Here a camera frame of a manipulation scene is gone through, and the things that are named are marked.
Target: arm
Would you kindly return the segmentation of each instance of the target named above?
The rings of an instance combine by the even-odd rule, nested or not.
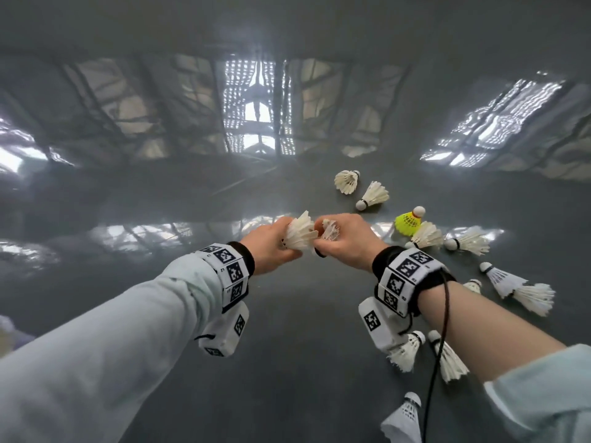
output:
[[[376,264],[388,246],[356,214],[320,217],[336,220],[339,240],[316,240],[323,254],[381,277]],[[518,438],[591,441],[591,348],[565,345],[503,307],[449,282],[450,314],[446,341],[484,382],[507,429]],[[414,293],[427,322],[443,327],[443,285]]]
[[[291,218],[242,243],[255,275],[301,253],[281,250]],[[0,361],[0,441],[116,442],[192,336],[222,310],[215,271],[194,254]]]

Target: light blue sleeve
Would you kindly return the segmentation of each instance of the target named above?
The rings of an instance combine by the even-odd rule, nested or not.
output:
[[[119,441],[190,338],[221,311],[215,271],[189,254],[25,345],[0,360],[0,441]]]
[[[591,442],[591,347],[574,345],[484,383],[507,430],[535,443]]]

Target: yellow shuttlecock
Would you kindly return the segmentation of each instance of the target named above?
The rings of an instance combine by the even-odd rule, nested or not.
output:
[[[415,207],[410,213],[396,217],[394,226],[404,236],[412,236],[421,226],[421,217],[425,215],[423,207]]]

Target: person's left arm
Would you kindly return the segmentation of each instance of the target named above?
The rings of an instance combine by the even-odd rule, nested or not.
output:
[[[254,275],[301,255],[282,250],[291,218],[248,234]],[[0,441],[119,441],[191,337],[222,311],[222,284],[195,254],[154,280],[0,360]]]

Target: hand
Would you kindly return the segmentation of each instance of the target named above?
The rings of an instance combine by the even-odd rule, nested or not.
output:
[[[314,247],[322,254],[335,257],[352,268],[367,270],[371,273],[374,258],[388,245],[375,235],[369,224],[358,214],[320,216],[314,223],[319,236],[324,232],[322,226],[324,219],[336,221],[340,229],[339,237],[336,241],[315,239]]]
[[[285,249],[281,242],[291,221],[292,217],[280,217],[274,224],[261,225],[240,241],[255,259],[254,275],[272,272],[301,256],[299,250]]]

